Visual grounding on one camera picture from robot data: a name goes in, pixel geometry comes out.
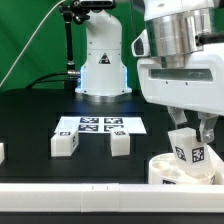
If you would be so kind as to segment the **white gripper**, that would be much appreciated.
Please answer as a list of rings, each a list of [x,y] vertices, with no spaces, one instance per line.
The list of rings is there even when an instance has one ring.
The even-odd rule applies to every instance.
[[[190,73],[209,70],[211,81],[152,78],[151,71],[162,68],[153,59],[140,59],[137,63],[141,90],[147,102],[168,106],[168,113],[176,129],[187,125],[183,109],[198,111],[200,120],[196,130],[198,142],[211,143],[218,116],[224,116],[224,56],[210,54],[191,55],[185,70]]]

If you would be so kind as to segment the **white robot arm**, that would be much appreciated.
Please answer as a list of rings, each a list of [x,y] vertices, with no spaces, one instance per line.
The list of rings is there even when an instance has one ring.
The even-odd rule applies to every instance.
[[[81,0],[90,9],[87,60],[81,92],[93,98],[116,96],[127,86],[121,67],[121,28],[104,11],[112,0]],[[215,31],[215,10],[224,0],[134,0],[145,28],[132,42],[142,94],[165,105],[176,127],[187,124],[185,110],[201,120],[197,140],[214,140],[224,116],[224,34]]]

